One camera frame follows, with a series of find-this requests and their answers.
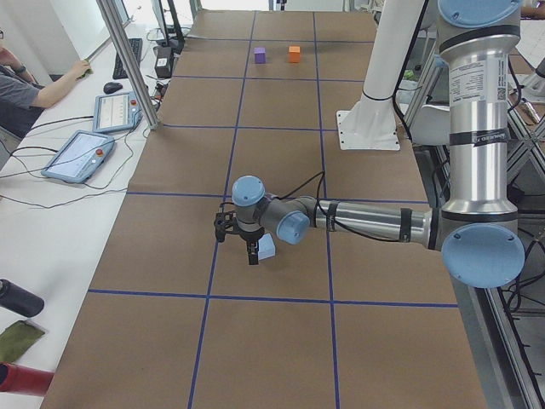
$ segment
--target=watch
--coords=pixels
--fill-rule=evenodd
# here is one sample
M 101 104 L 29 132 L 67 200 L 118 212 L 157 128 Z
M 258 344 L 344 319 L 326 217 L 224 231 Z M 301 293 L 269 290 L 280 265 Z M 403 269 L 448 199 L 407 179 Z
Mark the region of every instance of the watch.
M 15 70 L 15 69 L 13 69 L 13 70 L 14 70 L 14 72 L 15 72 L 16 74 L 19 75 L 19 74 L 22 74 L 23 72 L 26 71 L 26 67 L 25 67 L 25 66 L 20 66 L 20 67 L 17 68 L 16 70 Z

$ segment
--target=orange cube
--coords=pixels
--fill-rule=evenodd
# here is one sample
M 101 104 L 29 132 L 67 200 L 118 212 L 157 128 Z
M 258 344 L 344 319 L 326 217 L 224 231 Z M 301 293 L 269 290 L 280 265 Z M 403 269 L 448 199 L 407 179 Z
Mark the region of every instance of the orange cube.
M 290 62 L 300 62 L 301 61 L 301 47 L 298 45 L 290 45 L 289 48 Z

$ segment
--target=red bottle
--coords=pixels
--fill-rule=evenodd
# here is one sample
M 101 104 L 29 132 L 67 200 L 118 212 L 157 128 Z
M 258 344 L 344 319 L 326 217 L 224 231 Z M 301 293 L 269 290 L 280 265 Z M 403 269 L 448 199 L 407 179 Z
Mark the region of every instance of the red bottle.
M 0 392 L 45 396 L 53 375 L 53 372 L 2 362 L 0 363 Z

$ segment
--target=hand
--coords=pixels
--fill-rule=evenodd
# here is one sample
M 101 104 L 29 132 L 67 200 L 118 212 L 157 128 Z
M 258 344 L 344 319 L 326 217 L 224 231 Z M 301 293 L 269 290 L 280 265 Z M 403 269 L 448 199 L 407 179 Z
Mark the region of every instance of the hand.
M 0 64 L 3 66 L 11 66 L 18 68 L 21 66 L 19 59 L 8 49 L 0 49 Z
M 81 60 L 74 62 L 72 68 L 70 69 L 70 72 L 74 75 L 75 78 L 80 78 L 90 69 L 91 65 L 89 64 L 89 62 L 86 60 Z

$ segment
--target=man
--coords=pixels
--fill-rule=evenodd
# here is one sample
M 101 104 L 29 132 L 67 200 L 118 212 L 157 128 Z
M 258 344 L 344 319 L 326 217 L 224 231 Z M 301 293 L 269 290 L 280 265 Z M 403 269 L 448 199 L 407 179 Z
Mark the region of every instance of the man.
M 0 126 L 25 137 L 44 108 L 62 100 L 90 69 L 85 61 L 76 61 L 70 71 L 43 87 L 11 51 L 3 47 L 0 29 Z

